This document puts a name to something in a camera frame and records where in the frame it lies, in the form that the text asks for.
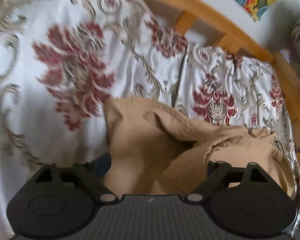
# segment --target beige fabric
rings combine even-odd
[[[110,99],[105,114],[112,166],[104,184],[118,196],[188,194],[206,179],[209,160],[233,167],[256,162],[293,193],[287,158],[267,129],[214,126],[144,98]]]

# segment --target bed sheet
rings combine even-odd
[[[42,164],[107,151],[108,97],[154,98],[215,125],[268,127],[300,203],[291,122],[271,66],[188,43],[143,0],[0,0],[0,239],[12,234],[7,203]]]

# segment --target red floral pattern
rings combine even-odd
[[[237,56],[236,54],[228,54],[226,56],[226,59],[227,60],[232,60],[236,69],[240,69],[241,68],[242,62],[243,62],[242,57]]]
[[[253,127],[253,128],[256,128],[258,125],[258,119],[257,119],[257,115],[255,113],[253,113],[250,116],[250,124],[251,124],[251,127]]]
[[[195,50],[195,56],[203,65],[209,65],[211,63],[211,56],[205,47],[198,47]]]
[[[108,8],[117,9],[119,4],[116,0],[105,0],[105,4]]]
[[[275,75],[271,76],[271,85],[271,89],[269,90],[270,97],[272,98],[271,105],[275,108],[277,120],[279,120],[283,105],[283,95]]]
[[[58,100],[56,111],[64,113],[65,124],[73,131],[85,118],[98,115],[97,104],[110,97],[107,89],[115,81],[102,59],[103,31],[93,22],[71,31],[54,25],[47,37],[51,45],[32,44],[36,58],[48,68],[38,81]]]
[[[235,116],[237,109],[234,108],[234,97],[228,96],[222,85],[215,76],[206,75],[203,86],[199,92],[193,92],[195,107],[192,109],[204,120],[214,125],[229,125],[230,118]]]
[[[152,29],[152,44],[161,51],[166,58],[182,53],[187,47],[186,38],[173,28],[162,28],[158,22],[151,18],[152,22],[146,22],[146,26]]]

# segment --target wooden bed frame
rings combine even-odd
[[[214,45],[229,53],[237,53],[241,48],[255,58],[270,63],[275,69],[286,100],[287,109],[294,128],[294,139],[300,147],[300,80],[281,54],[271,54],[261,48],[238,26],[200,0],[159,0],[183,10],[175,29],[182,34],[199,18],[224,33]]]

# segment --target bed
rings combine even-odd
[[[0,0],[0,239],[11,235],[8,201],[41,165],[107,151],[109,97],[154,98],[214,125],[269,128],[294,171],[300,207],[292,68],[203,2],[159,1],[183,10],[174,28],[143,0]],[[213,46],[184,37],[197,18],[224,33]]]

